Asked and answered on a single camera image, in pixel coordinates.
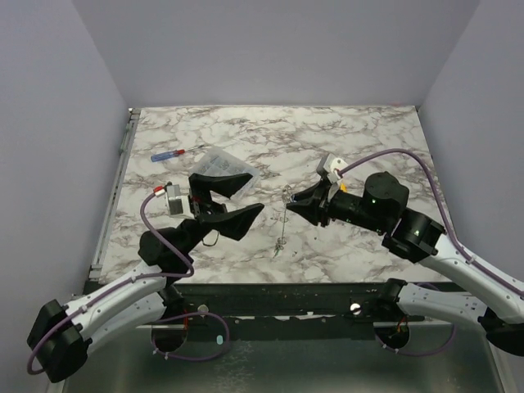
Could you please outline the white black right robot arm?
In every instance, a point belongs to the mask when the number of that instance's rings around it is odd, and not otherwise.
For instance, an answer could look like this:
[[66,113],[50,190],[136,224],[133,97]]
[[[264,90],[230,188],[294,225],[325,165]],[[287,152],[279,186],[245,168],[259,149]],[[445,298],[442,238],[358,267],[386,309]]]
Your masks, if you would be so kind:
[[409,190],[387,172],[370,175],[362,196],[340,189],[330,178],[295,194],[287,209],[313,225],[333,220],[383,237],[391,254],[420,264],[461,287],[443,292],[390,279],[378,297],[365,303],[380,320],[423,316],[482,330],[488,342],[523,354],[523,283],[471,251],[453,244],[441,224],[407,207]]

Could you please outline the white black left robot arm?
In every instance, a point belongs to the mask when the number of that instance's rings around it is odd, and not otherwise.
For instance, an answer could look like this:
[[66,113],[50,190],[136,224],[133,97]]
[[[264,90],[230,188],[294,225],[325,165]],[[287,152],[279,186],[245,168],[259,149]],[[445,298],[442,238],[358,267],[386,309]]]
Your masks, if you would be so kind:
[[139,240],[140,263],[88,295],[63,305],[57,300],[43,305],[27,338],[31,353],[26,372],[61,382],[118,333],[144,323],[175,321],[181,304],[164,293],[194,275],[191,251],[213,231],[234,241],[243,239],[264,208],[255,203],[229,211],[213,194],[230,198],[252,177],[193,173],[187,195],[172,183],[154,188],[139,208],[147,228]]

